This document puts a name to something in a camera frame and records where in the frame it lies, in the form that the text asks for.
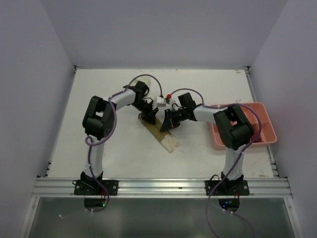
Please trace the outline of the olive and cream underwear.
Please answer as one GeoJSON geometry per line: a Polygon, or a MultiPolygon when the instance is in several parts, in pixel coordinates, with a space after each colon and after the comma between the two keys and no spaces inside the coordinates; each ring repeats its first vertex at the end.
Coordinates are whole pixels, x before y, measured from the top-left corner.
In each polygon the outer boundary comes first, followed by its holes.
{"type": "Polygon", "coordinates": [[[181,143],[177,138],[169,131],[160,132],[162,122],[155,117],[156,124],[146,122],[141,118],[141,114],[138,115],[138,119],[141,124],[147,129],[147,131],[164,147],[169,153],[181,146],[181,143]]]}

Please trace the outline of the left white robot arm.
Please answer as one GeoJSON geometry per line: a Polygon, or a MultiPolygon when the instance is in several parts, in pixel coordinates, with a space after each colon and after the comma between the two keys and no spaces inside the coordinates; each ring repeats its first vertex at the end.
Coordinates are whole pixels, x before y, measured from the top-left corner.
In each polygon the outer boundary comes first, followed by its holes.
{"type": "Polygon", "coordinates": [[[83,118],[82,126],[87,135],[88,155],[80,181],[91,194],[102,191],[103,182],[103,152],[105,142],[113,135],[116,124],[116,112],[132,105],[141,113],[141,119],[155,125],[158,109],[153,108],[153,101],[145,99],[149,88],[144,82],[134,86],[126,86],[122,91],[106,99],[93,96],[83,118]]]}

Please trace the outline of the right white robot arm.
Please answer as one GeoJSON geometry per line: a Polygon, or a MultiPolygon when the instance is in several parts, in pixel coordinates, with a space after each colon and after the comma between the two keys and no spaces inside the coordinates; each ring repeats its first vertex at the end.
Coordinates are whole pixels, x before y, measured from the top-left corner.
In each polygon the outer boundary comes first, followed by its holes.
{"type": "Polygon", "coordinates": [[[221,172],[220,188],[225,194],[233,194],[243,181],[244,151],[250,145],[254,129],[238,104],[223,108],[197,105],[190,93],[178,97],[179,109],[166,109],[160,128],[166,132],[180,126],[185,120],[205,121],[216,125],[225,146],[225,165],[221,172]]]}

